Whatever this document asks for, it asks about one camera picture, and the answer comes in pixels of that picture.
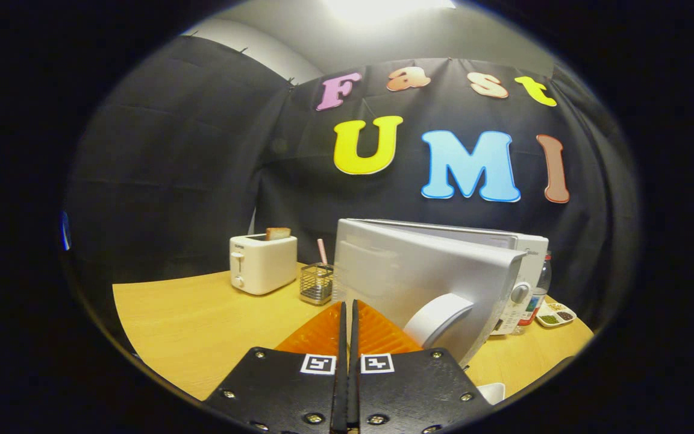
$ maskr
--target wooden table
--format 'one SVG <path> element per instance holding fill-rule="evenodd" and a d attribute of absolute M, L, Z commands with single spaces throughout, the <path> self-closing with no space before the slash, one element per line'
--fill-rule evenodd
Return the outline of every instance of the wooden table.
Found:
<path fill-rule="evenodd" d="M 232 288 L 228 271 L 116 284 L 113 291 L 119 319 L 141 360 L 200 400 L 218 387 L 249 348 L 275 348 L 327 307 L 298 299 L 298 279 L 253 296 Z M 526 330 L 524 335 L 487 340 L 466 371 L 475 385 L 501 382 L 506 397 L 513 395 L 593 337 L 580 319 L 551 329 L 535 321 Z"/>

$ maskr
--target white microwave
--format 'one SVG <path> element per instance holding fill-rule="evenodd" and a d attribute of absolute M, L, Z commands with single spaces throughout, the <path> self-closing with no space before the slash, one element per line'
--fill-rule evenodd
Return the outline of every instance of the white microwave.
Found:
<path fill-rule="evenodd" d="M 424 348 L 445 347 L 466 363 L 489 335 L 517 326 L 547 249 L 548 239 L 530 234 L 340 219 L 333 300 L 361 299 Z M 433 306 L 451 318 L 435 324 Z"/>

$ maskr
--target microwave knob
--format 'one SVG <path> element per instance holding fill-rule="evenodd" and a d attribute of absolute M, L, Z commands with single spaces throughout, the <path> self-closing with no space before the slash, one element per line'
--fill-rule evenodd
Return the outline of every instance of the microwave knob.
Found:
<path fill-rule="evenodd" d="M 526 283 L 519 283 L 510 293 L 510 299 L 514 303 L 520 303 L 527 294 L 529 294 L 529 285 Z"/>

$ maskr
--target blue letter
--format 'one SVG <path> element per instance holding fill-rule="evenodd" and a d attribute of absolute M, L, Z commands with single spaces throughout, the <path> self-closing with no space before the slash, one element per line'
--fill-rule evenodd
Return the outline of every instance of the blue letter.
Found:
<path fill-rule="evenodd" d="M 484 186 L 478 194 L 487 201 L 518 201 L 521 192 L 513 184 L 510 167 L 510 136 L 499 131 L 482 132 L 473 154 L 451 131 L 428 131 L 422 140 L 430 145 L 430 182 L 422 187 L 422 196 L 435 200 L 447 200 L 454 196 L 454 187 L 449 185 L 448 171 L 451 170 L 460 192 L 466 198 L 473 195 L 478 179 L 483 173 Z"/>

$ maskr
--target black curtain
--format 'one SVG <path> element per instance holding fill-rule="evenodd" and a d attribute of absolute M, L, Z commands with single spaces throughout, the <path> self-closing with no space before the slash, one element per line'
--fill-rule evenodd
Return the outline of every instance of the black curtain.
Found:
<path fill-rule="evenodd" d="M 432 82 L 396 92 L 386 85 L 391 72 L 406 66 L 424 69 Z M 359 72 L 344 103 L 317 111 L 324 80 Z M 510 96 L 482 96 L 470 88 L 468 72 L 491 74 Z M 556 99 L 548 107 L 532 99 L 513 81 L 529 76 L 547 86 Z M 380 116 L 402 116 L 397 127 L 393 163 L 373 175 L 347 175 L 334 164 L 336 132 L 344 121 L 363 120 L 358 155 L 377 150 Z M 435 200 L 421 195 L 430 174 L 430 151 L 424 132 L 453 132 L 469 152 L 484 131 L 512 137 L 510 162 L 521 199 L 498 203 L 476 193 L 465 198 L 449 173 L 455 195 Z M 548 182 L 545 154 L 538 134 L 557 138 L 562 153 L 568 203 L 545 198 Z M 539 234 L 550 240 L 554 255 L 550 293 L 570 305 L 586 323 L 597 327 L 622 295 L 636 255 L 636 187 L 633 168 L 622 152 L 625 141 L 597 101 L 561 67 L 553 77 L 484 61 L 422 58 L 358 67 L 303 83 L 294 89 L 261 157 L 257 231 L 289 226 L 298 237 L 298 259 L 319 261 L 316 239 L 334 257 L 336 226 L 341 218 L 395 219 Z"/>
<path fill-rule="evenodd" d="M 248 231 L 258 157 L 289 87 L 242 53 L 181 36 L 89 122 L 66 191 L 70 253 L 88 302 L 130 351 L 112 284 L 228 269 L 228 239 Z"/>

